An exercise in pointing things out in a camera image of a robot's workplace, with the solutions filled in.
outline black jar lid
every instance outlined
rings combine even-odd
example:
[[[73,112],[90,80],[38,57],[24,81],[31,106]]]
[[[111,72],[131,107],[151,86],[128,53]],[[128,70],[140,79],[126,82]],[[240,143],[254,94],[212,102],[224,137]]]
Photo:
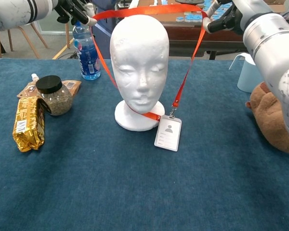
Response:
[[[62,81],[59,76],[45,76],[40,78],[35,86],[42,94],[51,94],[62,87]]]

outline table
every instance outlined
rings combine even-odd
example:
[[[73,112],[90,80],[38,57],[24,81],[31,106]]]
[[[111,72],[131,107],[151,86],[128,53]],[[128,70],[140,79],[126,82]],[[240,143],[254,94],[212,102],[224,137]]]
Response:
[[[276,13],[285,10],[285,0],[264,0]],[[139,0],[138,6],[149,6],[153,0]],[[175,0],[168,0],[168,4],[178,4]],[[191,57],[200,34],[200,23],[178,23],[177,16],[182,13],[153,15],[166,28],[170,40],[171,56]],[[215,51],[211,59],[215,59],[216,51],[247,51],[243,44],[243,36],[232,31],[219,31],[213,34],[206,33],[199,51]]]
[[[289,155],[260,133],[236,86],[243,62],[230,63],[193,65],[178,152],[154,146],[156,128],[115,122],[121,97],[102,71],[71,111],[46,115],[45,144],[23,154],[12,139],[16,95],[32,73],[81,80],[79,62],[0,59],[0,231],[289,230]],[[169,62],[168,113],[188,66]]]

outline glass jar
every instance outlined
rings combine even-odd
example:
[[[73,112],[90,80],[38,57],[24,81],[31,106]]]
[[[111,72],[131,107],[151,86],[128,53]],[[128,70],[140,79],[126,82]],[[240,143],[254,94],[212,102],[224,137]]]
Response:
[[[45,110],[60,116],[72,107],[73,97],[59,76],[45,76],[36,82],[38,97]]]

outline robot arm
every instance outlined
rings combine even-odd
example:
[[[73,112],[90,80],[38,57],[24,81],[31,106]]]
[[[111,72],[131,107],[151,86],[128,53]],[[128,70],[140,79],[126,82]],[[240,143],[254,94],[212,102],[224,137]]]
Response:
[[[60,23],[69,21],[69,13],[73,19],[85,25],[93,26],[96,20],[93,5],[88,0],[0,0],[0,31],[16,26],[32,23],[45,18],[52,10],[59,14],[57,19]]]
[[[203,20],[207,32],[233,30],[243,34],[243,42],[262,74],[270,91],[282,104],[283,117],[289,133],[289,24],[273,13],[263,0],[215,0],[208,17],[222,4],[232,7],[220,20]]]

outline lanyard clip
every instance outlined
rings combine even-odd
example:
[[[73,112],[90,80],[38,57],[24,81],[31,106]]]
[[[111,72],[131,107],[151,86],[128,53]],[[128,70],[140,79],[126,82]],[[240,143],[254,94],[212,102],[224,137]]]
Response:
[[[169,118],[170,119],[174,119],[175,117],[174,117],[174,113],[175,113],[175,111],[177,110],[178,108],[177,107],[172,107],[172,109],[171,109],[171,112],[170,112],[170,115],[169,115]]]

